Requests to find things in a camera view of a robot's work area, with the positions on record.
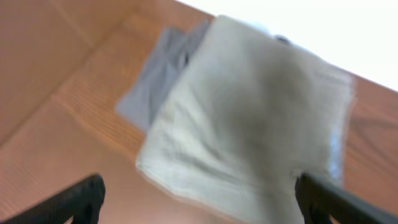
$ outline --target dark gray cloth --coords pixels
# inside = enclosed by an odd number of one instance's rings
[[[164,29],[138,81],[120,100],[116,111],[147,132],[209,25],[204,21],[187,34],[174,27]]]

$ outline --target black object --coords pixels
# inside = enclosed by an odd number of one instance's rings
[[[94,174],[3,224],[64,224],[71,217],[73,224],[96,224],[104,198],[102,177]]]
[[[331,185],[320,177],[304,173],[296,181],[295,195],[305,224],[398,223],[398,218]]]

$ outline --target folded cloth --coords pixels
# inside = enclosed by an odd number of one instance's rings
[[[303,172],[342,183],[352,77],[220,16],[161,107],[138,169],[179,197],[250,223],[303,223]]]
[[[116,111],[143,131],[148,131],[209,25],[208,21],[204,21],[187,34],[174,27],[166,28],[144,65],[137,83],[120,100]]]

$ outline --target olive gray fabric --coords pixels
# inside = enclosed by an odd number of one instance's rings
[[[249,223],[303,223],[303,172],[343,180],[346,72],[225,16],[162,105],[137,168],[175,196]]]
[[[143,131],[148,131],[209,25],[204,21],[187,34],[175,27],[164,29],[138,81],[120,100],[116,111]]]

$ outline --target wooden floor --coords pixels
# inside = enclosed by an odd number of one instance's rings
[[[144,134],[114,107],[165,26],[211,16],[173,0],[0,2],[0,220],[90,172],[106,182],[100,223],[228,223],[148,184]],[[398,94],[358,78],[345,186],[398,214]]]

